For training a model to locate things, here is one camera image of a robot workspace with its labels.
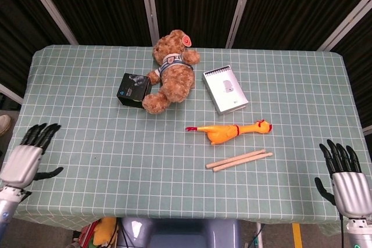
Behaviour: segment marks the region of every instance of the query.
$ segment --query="grid pattern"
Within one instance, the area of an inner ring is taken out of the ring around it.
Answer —
[[[33,194],[18,217],[70,229],[104,215],[335,222],[335,208],[313,182],[320,177],[330,190],[319,143],[330,138],[353,146],[371,181],[342,58],[331,52],[197,51],[195,89],[157,116],[116,98],[124,73],[156,68],[152,48],[54,45],[36,52],[9,150],[32,125],[59,123],[40,171],[65,169],[30,186]],[[249,104],[219,116],[202,73],[227,64]],[[187,126],[262,118],[272,123],[270,134],[245,134],[218,146],[204,133],[185,132]],[[274,156],[217,173],[205,169],[261,148]]]

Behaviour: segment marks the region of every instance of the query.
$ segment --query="chopstick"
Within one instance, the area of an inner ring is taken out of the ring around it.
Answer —
[[[268,152],[268,153],[258,154],[258,155],[255,155],[255,156],[246,157],[246,158],[243,158],[243,159],[240,159],[240,160],[231,161],[227,164],[223,164],[223,165],[219,165],[217,167],[214,167],[213,171],[214,172],[221,171],[221,170],[224,170],[226,168],[231,168],[231,167],[236,166],[236,165],[240,165],[240,164],[247,163],[247,162],[250,162],[250,161],[262,159],[262,158],[272,156],[272,155],[273,155],[273,152]]]
[[[266,152],[265,149],[261,149],[261,150],[245,153],[243,155],[239,155],[239,156],[227,158],[227,159],[224,159],[224,160],[220,160],[220,161],[217,161],[217,162],[214,162],[214,163],[209,163],[209,164],[205,165],[205,167],[206,168],[214,168],[214,167],[217,167],[219,165],[227,164],[227,163],[237,161],[237,160],[241,160],[241,159],[244,159],[244,158],[249,158],[249,157],[252,157],[252,156],[255,156],[255,155],[258,155],[258,154],[261,154],[261,153],[265,153],[265,152]]]

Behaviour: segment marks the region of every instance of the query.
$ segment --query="brown teddy bear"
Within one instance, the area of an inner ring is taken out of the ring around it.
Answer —
[[[162,113],[171,103],[182,102],[195,86],[191,65],[200,62],[200,54],[187,49],[191,40],[182,30],[173,30],[153,47],[153,57],[160,67],[148,73],[151,84],[162,82],[157,94],[149,94],[142,105],[149,113]]]

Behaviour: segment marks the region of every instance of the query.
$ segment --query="robotic hand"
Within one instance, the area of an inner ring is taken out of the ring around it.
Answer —
[[[3,182],[0,189],[0,240],[18,204],[31,195],[31,192],[24,188],[33,180],[52,178],[63,170],[59,167],[51,172],[37,172],[42,155],[60,128],[57,124],[46,126],[46,123],[35,125],[26,132],[0,173]]]
[[[324,154],[325,163],[330,172],[333,194],[328,193],[320,180],[315,178],[316,188],[323,198],[336,206],[340,217],[346,216],[346,226],[351,247],[372,247],[372,225],[366,217],[372,214],[372,197],[366,176],[362,173],[355,151],[327,140],[331,153],[323,145],[319,147]]]

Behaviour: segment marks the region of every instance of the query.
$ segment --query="rubber chicken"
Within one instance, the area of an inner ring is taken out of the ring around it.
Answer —
[[[235,138],[238,135],[258,132],[261,134],[269,133],[273,126],[266,120],[256,121],[255,124],[247,126],[238,125],[214,125],[214,126],[204,126],[204,127],[187,127],[186,131],[203,131],[207,133],[210,139],[211,145],[218,145],[220,143],[227,142],[229,139]]]

